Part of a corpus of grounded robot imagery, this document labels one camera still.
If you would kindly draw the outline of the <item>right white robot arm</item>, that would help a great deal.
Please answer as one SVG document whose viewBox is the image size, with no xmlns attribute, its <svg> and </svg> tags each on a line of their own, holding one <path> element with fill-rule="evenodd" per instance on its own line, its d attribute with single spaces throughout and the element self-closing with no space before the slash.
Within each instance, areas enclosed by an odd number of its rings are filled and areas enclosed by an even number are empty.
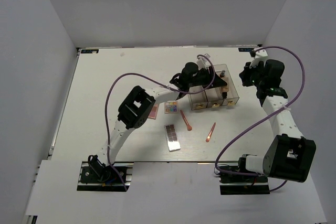
<svg viewBox="0 0 336 224">
<path fill-rule="evenodd" d="M 313 140 L 299 131 L 288 108 L 288 95 L 280 87 L 285 65 L 278 60 L 247 62 L 240 73 L 245 87 L 255 86 L 261 107 L 268 115 L 274 140 L 263 156 L 245 155 L 238 177 L 247 182 L 257 174 L 303 183 L 316 152 Z"/>
</svg>

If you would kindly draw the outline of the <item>beige concealer tube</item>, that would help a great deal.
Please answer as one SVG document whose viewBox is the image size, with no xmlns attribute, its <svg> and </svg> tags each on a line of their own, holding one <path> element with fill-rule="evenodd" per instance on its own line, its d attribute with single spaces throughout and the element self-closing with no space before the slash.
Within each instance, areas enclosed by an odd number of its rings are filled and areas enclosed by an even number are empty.
<svg viewBox="0 0 336 224">
<path fill-rule="evenodd" d="M 227 94 L 229 92 L 229 81 L 228 81 L 228 78 L 226 77 L 223 77 L 222 80 L 225 82 L 225 84 L 220 87 L 220 90 L 221 90 L 220 92 L 221 92 L 223 99 L 226 99 Z"/>
</svg>

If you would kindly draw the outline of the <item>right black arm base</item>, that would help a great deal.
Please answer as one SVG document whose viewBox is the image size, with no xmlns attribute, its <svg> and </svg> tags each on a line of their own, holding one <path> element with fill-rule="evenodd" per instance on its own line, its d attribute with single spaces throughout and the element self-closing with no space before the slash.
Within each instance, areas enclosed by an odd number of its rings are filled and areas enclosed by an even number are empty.
<svg viewBox="0 0 336 224">
<path fill-rule="evenodd" d="M 220 172 L 214 168 L 219 177 L 221 195 L 267 195 L 270 194 L 268 178 L 265 176 L 243 176 Z"/>
</svg>

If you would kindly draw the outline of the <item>orange makeup brush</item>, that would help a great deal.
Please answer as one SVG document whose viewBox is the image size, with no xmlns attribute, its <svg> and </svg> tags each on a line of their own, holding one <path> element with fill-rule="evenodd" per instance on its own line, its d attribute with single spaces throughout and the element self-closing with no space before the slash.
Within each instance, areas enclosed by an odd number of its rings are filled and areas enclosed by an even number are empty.
<svg viewBox="0 0 336 224">
<path fill-rule="evenodd" d="M 207 138 L 205 140 L 206 143 L 208 143 L 211 140 L 211 137 L 212 137 L 212 134 L 214 132 L 215 126 L 216 126 L 216 122 L 214 122 L 214 124 L 211 127 L 211 130 L 210 130 L 210 132 L 209 132 L 209 134 L 208 134 L 208 136 L 207 136 Z"/>
</svg>

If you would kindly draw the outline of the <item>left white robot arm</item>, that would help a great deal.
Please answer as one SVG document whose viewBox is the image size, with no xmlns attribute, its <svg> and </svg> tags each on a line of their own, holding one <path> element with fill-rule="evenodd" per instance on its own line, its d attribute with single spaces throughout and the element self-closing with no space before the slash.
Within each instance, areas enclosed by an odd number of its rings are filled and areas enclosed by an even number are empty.
<svg viewBox="0 0 336 224">
<path fill-rule="evenodd" d="M 138 76 L 158 84 L 159 87 L 144 89 L 135 86 L 120 104 L 116 123 L 113 130 L 110 130 L 108 120 L 109 98 L 117 82 L 126 76 Z M 93 171 L 93 176 L 99 182 L 104 183 L 121 176 L 113 167 L 115 158 L 128 136 L 146 122 L 154 105 L 179 100 L 185 95 L 191 94 L 191 87 L 201 86 L 201 90 L 193 92 L 193 94 L 198 94 L 207 89 L 228 85 L 223 77 L 216 74 L 213 65 L 199 67 L 193 62 L 186 63 L 182 71 L 175 74 L 169 83 L 173 86 L 164 85 L 139 73 L 125 73 L 114 81 L 104 105 L 104 118 L 107 128 L 107 145 L 104 148 L 106 153 L 102 156 L 90 155 L 88 157 L 89 167 Z"/>
</svg>

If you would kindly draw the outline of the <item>foundation bottle with pump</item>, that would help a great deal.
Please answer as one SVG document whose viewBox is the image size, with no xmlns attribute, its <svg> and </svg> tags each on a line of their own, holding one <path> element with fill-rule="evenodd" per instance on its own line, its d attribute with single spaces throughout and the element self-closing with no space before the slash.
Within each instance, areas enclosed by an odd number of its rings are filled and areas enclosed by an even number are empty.
<svg viewBox="0 0 336 224">
<path fill-rule="evenodd" d="M 221 78 L 222 78 L 222 77 L 225 77 L 225 73 L 226 73 L 226 71 L 223 70 L 223 71 L 220 73 L 220 77 L 221 77 Z"/>
</svg>

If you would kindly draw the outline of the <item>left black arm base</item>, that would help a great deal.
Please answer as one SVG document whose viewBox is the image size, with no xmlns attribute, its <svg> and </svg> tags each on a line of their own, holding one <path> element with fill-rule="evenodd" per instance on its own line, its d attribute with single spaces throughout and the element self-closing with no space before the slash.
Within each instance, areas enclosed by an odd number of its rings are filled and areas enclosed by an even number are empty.
<svg viewBox="0 0 336 224">
<path fill-rule="evenodd" d="M 133 163 L 116 163 L 118 170 L 127 189 L 124 188 L 119 176 L 114 170 L 108 179 L 99 180 L 98 176 L 89 167 L 88 163 L 82 163 L 80 176 L 77 184 L 77 191 L 97 191 L 97 192 L 126 192 L 131 185 Z"/>
</svg>

